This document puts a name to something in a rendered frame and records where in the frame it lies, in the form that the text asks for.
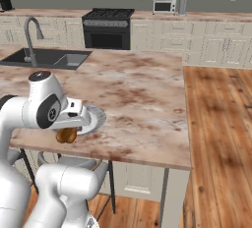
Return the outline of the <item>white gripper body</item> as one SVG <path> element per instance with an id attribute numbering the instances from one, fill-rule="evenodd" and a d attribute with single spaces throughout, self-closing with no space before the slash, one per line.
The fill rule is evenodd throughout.
<path id="1" fill-rule="evenodd" d="M 85 106 L 79 109 L 69 108 L 63 110 L 53 123 L 54 129 L 74 128 L 88 126 L 91 123 L 91 115 Z"/>

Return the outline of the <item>grey ribbed plate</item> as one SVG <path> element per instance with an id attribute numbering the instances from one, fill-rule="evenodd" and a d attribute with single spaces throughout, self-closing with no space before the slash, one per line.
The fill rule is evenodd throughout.
<path id="1" fill-rule="evenodd" d="M 106 115 L 104 111 L 93 105 L 88 105 L 87 110 L 91 116 L 91 122 L 86 126 L 78 128 L 77 135 L 87 135 L 96 132 L 106 121 Z"/>

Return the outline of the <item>brown hot dog bun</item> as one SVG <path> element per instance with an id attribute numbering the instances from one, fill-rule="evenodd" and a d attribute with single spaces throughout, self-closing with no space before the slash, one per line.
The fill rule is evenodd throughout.
<path id="1" fill-rule="evenodd" d="M 59 143 L 72 143 L 77 137 L 76 128 L 60 129 L 56 134 L 56 139 Z"/>

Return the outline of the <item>black sink basin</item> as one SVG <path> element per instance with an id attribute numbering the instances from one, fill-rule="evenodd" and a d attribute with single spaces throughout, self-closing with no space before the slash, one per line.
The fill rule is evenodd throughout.
<path id="1" fill-rule="evenodd" d="M 91 51 L 69 49 L 35 48 L 33 51 L 39 68 L 63 70 L 77 70 L 92 54 Z M 29 56 L 30 51 L 27 48 L 21 48 L 0 60 L 0 65 L 31 67 L 32 63 L 25 61 L 25 58 Z"/>

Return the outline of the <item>cream island cupboard panel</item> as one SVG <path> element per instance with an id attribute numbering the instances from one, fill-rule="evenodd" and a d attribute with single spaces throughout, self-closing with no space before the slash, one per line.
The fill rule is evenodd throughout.
<path id="1" fill-rule="evenodd" d="M 149 165 L 112 162 L 115 194 L 120 197 L 160 201 L 164 169 Z"/>

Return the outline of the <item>black oven with hob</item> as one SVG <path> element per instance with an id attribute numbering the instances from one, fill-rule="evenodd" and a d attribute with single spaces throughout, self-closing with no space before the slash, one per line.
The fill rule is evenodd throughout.
<path id="1" fill-rule="evenodd" d="M 93 8 L 82 16 L 85 46 L 130 49 L 130 18 L 134 9 Z"/>

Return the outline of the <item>cream base cupboards run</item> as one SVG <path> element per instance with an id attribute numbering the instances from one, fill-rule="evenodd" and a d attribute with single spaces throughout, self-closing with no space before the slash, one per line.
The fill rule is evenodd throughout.
<path id="1" fill-rule="evenodd" d="M 0 16 L 0 43 L 28 46 L 25 35 L 26 16 Z M 29 31 L 33 47 L 84 48 L 81 18 L 37 17 L 44 39 L 36 37 L 34 22 Z"/>
<path id="2" fill-rule="evenodd" d="M 184 65 L 252 69 L 252 23 L 132 20 L 131 49 L 181 53 Z"/>

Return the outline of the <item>grey curved tap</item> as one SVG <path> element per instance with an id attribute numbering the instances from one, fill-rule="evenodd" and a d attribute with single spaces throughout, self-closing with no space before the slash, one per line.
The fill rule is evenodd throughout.
<path id="1" fill-rule="evenodd" d="M 24 24 L 24 30 L 25 30 L 25 36 L 27 39 L 29 51 L 30 51 L 30 56 L 27 59 L 31 61 L 33 67 L 37 67 L 37 61 L 35 58 L 35 54 L 33 52 L 32 40 L 31 40 L 30 30 L 29 30 L 30 22 L 34 22 L 34 24 L 35 24 L 37 39 L 44 39 L 44 36 L 43 36 L 42 31 L 40 29 L 40 25 L 39 25 L 38 20 L 35 17 L 26 18 L 25 24 Z"/>

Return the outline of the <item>white toaster oven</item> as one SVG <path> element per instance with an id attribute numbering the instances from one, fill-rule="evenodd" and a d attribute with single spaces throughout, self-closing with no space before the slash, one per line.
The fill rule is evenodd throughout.
<path id="1" fill-rule="evenodd" d="M 174 14 L 176 10 L 176 0 L 154 0 L 154 14 Z"/>

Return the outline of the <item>black coffee machine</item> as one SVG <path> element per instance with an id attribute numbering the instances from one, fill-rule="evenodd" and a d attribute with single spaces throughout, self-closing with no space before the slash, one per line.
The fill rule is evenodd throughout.
<path id="1" fill-rule="evenodd" d="M 0 0 L 0 12 L 4 13 L 13 10 L 11 0 Z"/>

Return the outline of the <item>grey cylinder canister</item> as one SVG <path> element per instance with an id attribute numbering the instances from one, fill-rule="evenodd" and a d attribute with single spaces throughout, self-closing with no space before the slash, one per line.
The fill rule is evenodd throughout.
<path id="1" fill-rule="evenodd" d="M 178 16 L 186 16 L 187 0 L 179 1 Z"/>

